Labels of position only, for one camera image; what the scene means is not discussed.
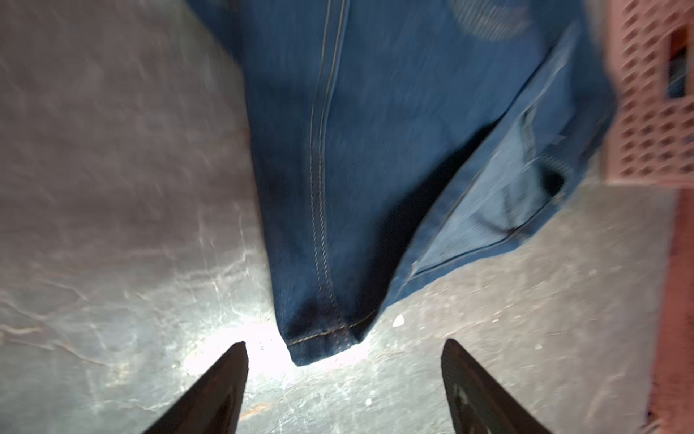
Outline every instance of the pink perforated plastic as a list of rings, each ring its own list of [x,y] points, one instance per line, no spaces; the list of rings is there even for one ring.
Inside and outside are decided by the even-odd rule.
[[[620,98],[607,181],[694,187],[694,0],[611,0],[607,64]],[[668,96],[674,32],[686,28],[687,95]]]

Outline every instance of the denim fabric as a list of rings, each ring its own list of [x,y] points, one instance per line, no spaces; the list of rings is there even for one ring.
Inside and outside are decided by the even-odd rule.
[[[537,232],[615,110],[579,0],[189,2],[244,70],[297,365]]]

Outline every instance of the blue denim garment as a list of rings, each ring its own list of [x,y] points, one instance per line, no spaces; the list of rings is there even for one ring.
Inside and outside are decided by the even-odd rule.
[[[580,0],[189,2],[244,70],[297,365],[537,232],[615,111]]]

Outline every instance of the gray marble surface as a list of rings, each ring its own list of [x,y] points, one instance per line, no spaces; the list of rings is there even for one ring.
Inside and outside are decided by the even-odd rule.
[[[241,434],[451,433],[447,337],[554,432],[634,432],[674,199],[592,174],[518,251],[297,368],[238,68],[179,0],[2,1],[0,432],[138,433],[245,340]]]

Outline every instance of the white speck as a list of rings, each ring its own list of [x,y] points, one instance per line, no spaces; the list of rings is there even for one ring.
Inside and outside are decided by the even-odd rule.
[[[402,315],[398,315],[393,321],[393,327],[400,327],[405,323],[405,318]]]

